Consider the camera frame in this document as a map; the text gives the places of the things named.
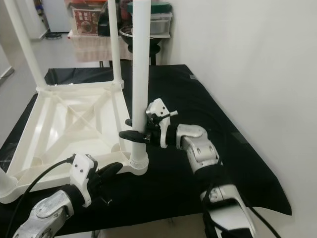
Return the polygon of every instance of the white cabinet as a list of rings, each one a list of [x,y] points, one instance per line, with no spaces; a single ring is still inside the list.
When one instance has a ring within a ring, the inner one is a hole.
[[[38,40],[42,38],[47,28],[36,12],[34,0],[16,0],[16,4],[30,39]]]
[[[52,32],[71,29],[64,0],[42,0],[44,12]]]

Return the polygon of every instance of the floor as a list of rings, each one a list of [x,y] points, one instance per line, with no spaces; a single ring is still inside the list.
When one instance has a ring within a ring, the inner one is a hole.
[[[99,67],[98,62],[77,62],[73,45],[66,34],[58,40],[32,42],[32,47],[43,76],[49,68]],[[12,47],[5,51],[8,59],[12,59],[15,73],[0,87],[0,147],[36,92],[36,85],[22,50]]]

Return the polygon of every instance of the black cable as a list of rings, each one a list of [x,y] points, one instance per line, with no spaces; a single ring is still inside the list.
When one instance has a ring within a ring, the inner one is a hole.
[[[232,236],[232,237],[235,237],[235,238],[240,238],[239,236],[237,236],[237,235],[235,235],[234,233],[232,233],[231,231],[227,230],[225,227],[221,226],[220,224],[218,224],[217,222],[215,222],[215,221],[211,218],[211,216],[210,216],[210,214],[209,214],[209,212],[208,212],[208,209],[207,209],[207,204],[210,202],[210,200],[209,200],[209,194],[211,193],[211,191],[212,191],[212,189],[213,189],[214,187],[215,187],[215,184],[214,184],[214,183],[211,183],[211,184],[209,185],[207,191],[206,191],[206,194],[205,194],[204,198],[203,198],[203,208],[204,208],[204,210],[205,210],[205,212],[206,212],[206,215],[207,215],[209,221],[210,221],[215,227],[217,227],[219,230],[221,230],[223,233],[226,233],[226,234],[228,234],[228,235],[230,235],[230,236]]]
[[[15,73],[15,70],[13,69],[8,75],[4,75],[3,77],[0,77],[0,80],[7,79],[7,78],[9,78],[11,75],[13,75],[14,73]]]
[[[8,230],[6,231],[6,235],[5,235],[5,238],[9,238],[9,235],[10,235],[10,231],[12,229],[12,225],[13,225],[13,222],[14,222],[14,219],[16,217],[16,214],[19,210],[19,207],[21,206],[22,202],[25,200],[26,196],[29,194],[29,192],[31,191],[31,189],[34,187],[34,185],[41,179],[43,178],[48,172],[50,172],[51,170],[55,169],[57,166],[60,166],[62,164],[65,164],[65,163],[72,163],[74,161],[74,158],[75,158],[75,155],[67,158],[66,160],[63,160],[63,161],[60,161],[54,165],[52,165],[51,167],[49,167],[48,169],[46,169],[43,173],[41,173],[29,186],[28,188],[25,190],[24,194],[22,195],[21,199],[19,200],[18,204],[16,205],[15,207],[15,210],[13,212],[13,215],[11,217],[11,220],[10,220],[10,223],[9,223],[9,226],[8,226]]]
[[[48,40],[57,40],[57,39],[60,39],[62,38],[61,36],[61,33],[60,32],[47,32],[45,34],[45,38],[48,39]]]
[[[242,195],[240,194],[244,203],[249,207],[249,209],[254,213],[254,215],[256,215],[263,223],[264,225],[266,225],[267,228],[269,228],[269,230],[273,233],[273,235],[275,235],[276,238],[282,238],[277,231],[271,226],[270,223],[267,222],[266,219],[264,219],[263,216],[261,216],[252,206],[250,206],[248,200]]]
[[[206,194],[203,198],[203,207],[207,212],[208,218],[210,220],[210,222],[217,227],[219,230],[221,230],[224,233],[227,233],[228,235],[231,235],[233,237],[239,238],[238,236],[236,236],[235,234],[233,234],[231,231],[227,230],[226,228],[224,228],[223,226],[221,226],[220,224],[218,224],[217,222],[215,222],[211,216],[209,215],[207,208],[206,208],[206,204],[209,202],[209,196],[208,194],[211,193],[212,189],[215,187],[214,183],[211,183],[210,186],[208,187]],[[276,238],[282,238],[277,231],[270,225],[270,223],[267,222],[266,219],[264,219],[264,217],[262,217],[252,206],[250,206],[248,200],[240,193],[244,203],[250,208],[250,210],[264,223],[264,225],[266,225],[266,227],[273,233],[273,235],[275,235]]]

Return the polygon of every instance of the storage box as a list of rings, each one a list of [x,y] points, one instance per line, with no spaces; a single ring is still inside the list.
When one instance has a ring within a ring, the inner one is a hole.
[[[75,35],[98,35],[98,19],[106,0],[65,0]]]
[[[151,14],[150,36],[158,37],[160,35],[169,35],[172,16],[171,12]]]

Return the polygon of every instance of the metal bowl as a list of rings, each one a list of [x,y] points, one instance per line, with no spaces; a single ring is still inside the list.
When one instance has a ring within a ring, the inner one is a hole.
[[[125,26],[119,30],[119,34],[121,35],[124,42],[127,43],[128,45],[132,45],[133,43],[132,31],[133,31],[132,26]],[[162,38],[150,37],[150,45],[157,45],[161,41],[161,39]]]

